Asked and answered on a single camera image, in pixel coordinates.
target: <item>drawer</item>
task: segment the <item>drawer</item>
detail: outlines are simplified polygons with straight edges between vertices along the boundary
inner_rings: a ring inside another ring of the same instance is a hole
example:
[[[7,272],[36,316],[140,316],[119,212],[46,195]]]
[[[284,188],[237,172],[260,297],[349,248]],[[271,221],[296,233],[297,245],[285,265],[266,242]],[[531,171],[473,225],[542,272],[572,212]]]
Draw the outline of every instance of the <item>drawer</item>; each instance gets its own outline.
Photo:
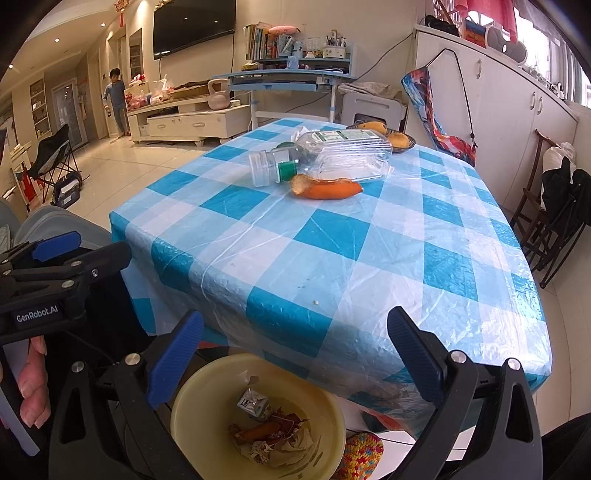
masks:
[[[171,116],[148,118],[148,130],[151,137],[178,136],[175,118]]]
[[[219,137],[226,136],[226,118],[224,115],[179,115],[176,125],[184,137]]]
[[[223,114],[167,115],[148,118],[151,137],[226,137],[226,119]]]

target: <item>blue checkered tablecloth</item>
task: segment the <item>blue checkered tablecloth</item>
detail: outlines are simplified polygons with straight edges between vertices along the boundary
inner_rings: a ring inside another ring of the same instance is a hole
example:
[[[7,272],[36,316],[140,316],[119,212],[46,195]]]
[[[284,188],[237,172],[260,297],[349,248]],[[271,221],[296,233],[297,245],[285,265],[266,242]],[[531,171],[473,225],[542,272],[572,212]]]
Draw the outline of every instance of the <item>blue checkered tablecloth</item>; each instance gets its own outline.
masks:
[[[473,361],[518,358],[533,389],[550,374],[548,332],[527,262],[476,171],[429,148],[393,155],[385,181],[350,199],[252,186],[248,154],[290,139],[283,119],[235,138],[111,213],[132,247],[124,272],[149,332],[189,308],[205,339],[237,345],[419,432],[432,413],[388,339],[402,305]]]

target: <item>human hand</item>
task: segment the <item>human hand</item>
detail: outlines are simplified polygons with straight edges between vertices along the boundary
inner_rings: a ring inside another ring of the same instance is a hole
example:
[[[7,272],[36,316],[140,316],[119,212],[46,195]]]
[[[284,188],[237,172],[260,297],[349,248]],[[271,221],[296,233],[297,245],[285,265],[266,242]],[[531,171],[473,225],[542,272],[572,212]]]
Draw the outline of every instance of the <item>human hand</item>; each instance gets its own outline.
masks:
[[[41,428],[51,414],[45,370],[46,354],[47,346],[44,338],[42,336],[31,338],[27,363],[17,379],[18,389],[24,399],[21,404],[21,418],[29,427],[35,425]]]

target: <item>bookshelf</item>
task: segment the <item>bookshelf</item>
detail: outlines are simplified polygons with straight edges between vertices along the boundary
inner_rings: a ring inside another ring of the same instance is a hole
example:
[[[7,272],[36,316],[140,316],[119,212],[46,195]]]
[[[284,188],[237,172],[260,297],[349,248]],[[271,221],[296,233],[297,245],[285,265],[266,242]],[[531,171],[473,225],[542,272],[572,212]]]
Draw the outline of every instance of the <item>bookshelf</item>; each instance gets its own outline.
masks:
[[[129,65],[131,66],[131,78],[143,73],[141,45],[131,45],[129,47]]]
[[[244,27],[245,41],[246,41],[246,59],[247,61],[256,62],[259,64],[259,70],[267,69],[284,69],[287,67],[287,55],[280,55],[283,49],[290,45],[302,46],[302,56],[298,63],[300,68],[305,67],[311,70],[327,70],[338,69],[343,73],[355,74],[355,46],[348,42],[346,47],[346,58],[322,58],[315,57],[312,59],[305,58],[307,54],[306,45],[308,40],[321,40],[320,38],[299,38],[290,35],[272,35],[269,33],[271,25],[259,22],[258,24],[251,24]],[[322,51],[323,43],[313,49],[318,53]]]
[[[47,111],[47,99],[45,93],[45,80],[41,79],[30,86],[31,113],[37,139],[41,140],[51,135],[49,124],[49,112]]]

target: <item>bottle cap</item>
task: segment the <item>bottle cap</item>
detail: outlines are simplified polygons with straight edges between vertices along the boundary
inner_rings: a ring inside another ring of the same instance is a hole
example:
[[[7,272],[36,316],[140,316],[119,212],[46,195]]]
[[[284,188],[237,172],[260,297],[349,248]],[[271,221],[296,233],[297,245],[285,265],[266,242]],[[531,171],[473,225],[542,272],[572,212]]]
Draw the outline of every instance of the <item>bottle cap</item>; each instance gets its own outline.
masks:
[[[277,177],[279,181],[288,181],[296,176],[296,162],[293,160],[285,161],[277,164]]]

